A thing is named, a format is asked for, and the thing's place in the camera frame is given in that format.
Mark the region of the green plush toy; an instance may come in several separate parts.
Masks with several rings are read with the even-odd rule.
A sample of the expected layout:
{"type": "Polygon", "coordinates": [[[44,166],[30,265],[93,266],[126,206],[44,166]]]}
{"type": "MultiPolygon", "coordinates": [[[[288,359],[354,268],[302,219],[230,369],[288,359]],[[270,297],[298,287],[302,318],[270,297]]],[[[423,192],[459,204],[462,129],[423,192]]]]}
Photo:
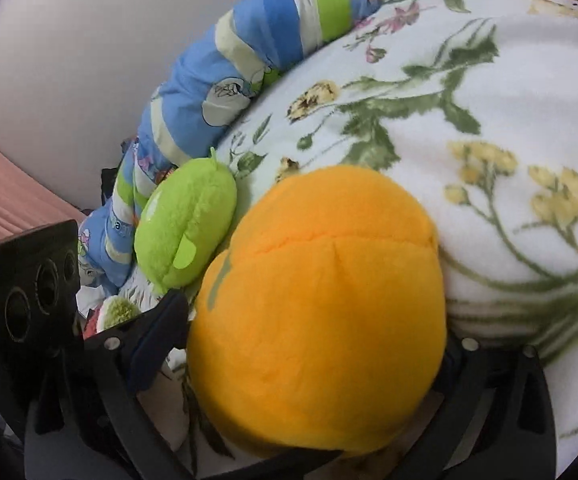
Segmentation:
{"type": "Polygon", "coordinates": [[[192,283],[226,235],[237,205],[237,184],[214,154],[173,171],[153,192],[138,223],[137,266],[164,294],[192,283]]]}

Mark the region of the orange fruit plush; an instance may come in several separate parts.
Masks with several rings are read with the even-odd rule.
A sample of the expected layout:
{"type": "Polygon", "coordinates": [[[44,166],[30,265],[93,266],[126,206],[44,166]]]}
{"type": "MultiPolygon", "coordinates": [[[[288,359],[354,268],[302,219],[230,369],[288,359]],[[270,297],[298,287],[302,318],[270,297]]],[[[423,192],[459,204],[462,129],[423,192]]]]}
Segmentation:
{"type": "Polygon", "coordinates": [[[201,285],[187,363],[200,408],[239,448],[375,452],[405,428],[446,348],[434,224],[379,172],[275,184],[201,285]]]}

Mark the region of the pink curtain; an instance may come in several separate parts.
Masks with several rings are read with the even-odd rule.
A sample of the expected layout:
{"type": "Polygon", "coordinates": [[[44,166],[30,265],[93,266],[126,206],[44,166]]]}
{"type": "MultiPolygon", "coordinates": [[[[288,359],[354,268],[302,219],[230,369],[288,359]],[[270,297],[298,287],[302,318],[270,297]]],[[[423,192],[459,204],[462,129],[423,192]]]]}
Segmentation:
{"type": "Polygon", "coordinates": [[[0,240],[85,214],[49,191],[0,152],[0,240]]]}

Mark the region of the white floral fleece blanket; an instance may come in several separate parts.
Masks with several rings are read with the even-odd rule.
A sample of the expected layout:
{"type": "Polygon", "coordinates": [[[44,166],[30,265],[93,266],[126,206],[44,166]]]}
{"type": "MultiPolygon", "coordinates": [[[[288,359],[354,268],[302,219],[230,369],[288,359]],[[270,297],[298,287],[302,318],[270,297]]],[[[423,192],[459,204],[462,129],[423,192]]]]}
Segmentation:
{"type": "Polygon", "coordinates": [[[225,136],[251,205],[283,155],[312,170],[357,159],[437,220],[452,326],[533,344],[556,430],[578,461],[578,1],[389,0],[418,21],[321,50],[225,136]]]}

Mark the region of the blue striped cartoon quilt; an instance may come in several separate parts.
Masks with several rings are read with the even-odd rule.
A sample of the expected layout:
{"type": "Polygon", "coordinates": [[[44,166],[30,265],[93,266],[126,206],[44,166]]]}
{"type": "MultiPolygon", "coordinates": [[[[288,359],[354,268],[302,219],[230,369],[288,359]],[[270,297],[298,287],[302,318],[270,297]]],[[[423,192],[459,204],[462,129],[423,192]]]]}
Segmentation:
{"type": "Polygon", "coordinates": [[[263,89],[381,5],[382,0],[240,0],[179,55],[144,108],[109,200],[78,229],[82,284],[116,292],[129,276],[136,224],[158,178],[208,155],[263,89]]]}

